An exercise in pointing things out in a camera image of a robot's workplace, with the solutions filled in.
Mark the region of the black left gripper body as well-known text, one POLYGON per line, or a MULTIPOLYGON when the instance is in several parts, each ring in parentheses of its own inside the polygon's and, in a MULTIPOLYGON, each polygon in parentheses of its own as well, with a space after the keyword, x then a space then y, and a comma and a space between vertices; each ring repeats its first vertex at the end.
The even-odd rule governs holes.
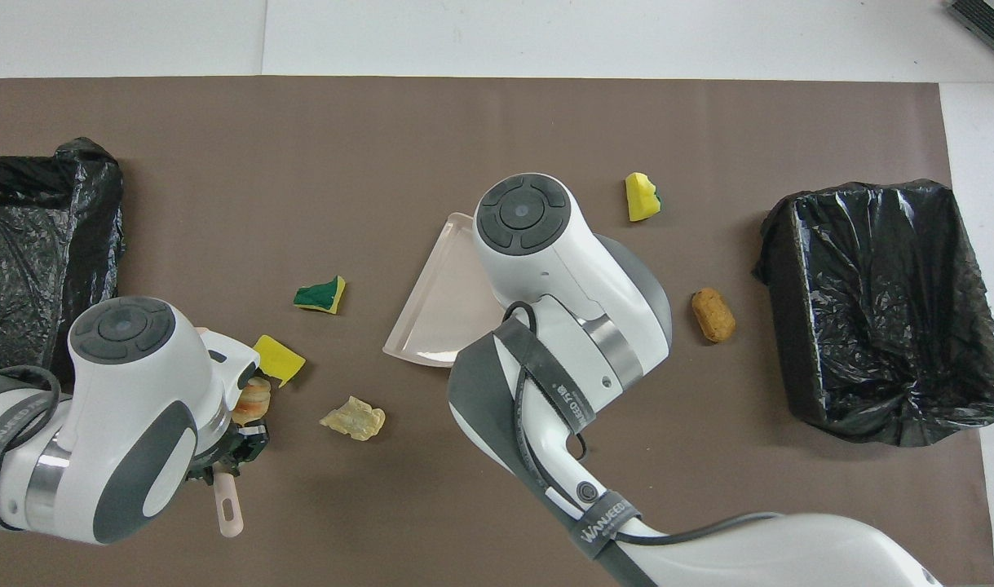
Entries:
POLYGON ((250 463, 265 449, 269 441, 265 420, 252 420, 246 425, 231 422, 213 446, 198 454, 188 467, 188 479, 203 479, 214 484, 213 465, 222 472, 238 477, 240 465, 250 463))

